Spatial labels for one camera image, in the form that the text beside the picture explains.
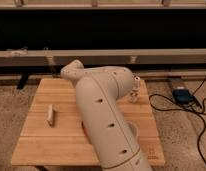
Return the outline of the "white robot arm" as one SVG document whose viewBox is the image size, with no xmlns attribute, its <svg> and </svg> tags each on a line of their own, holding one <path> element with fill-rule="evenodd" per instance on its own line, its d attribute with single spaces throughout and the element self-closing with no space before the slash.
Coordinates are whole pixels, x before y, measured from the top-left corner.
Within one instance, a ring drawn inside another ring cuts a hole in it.
<svg viewBox="0 0 206 171">
<path fill-rule="evenodd" d="M 133 88 L 125 67 L 85 68 L 74 60 L 60 71 L 75 88 L 76 106 L 103 171 L 153 171 L 117 105 Z"/>
</svg>

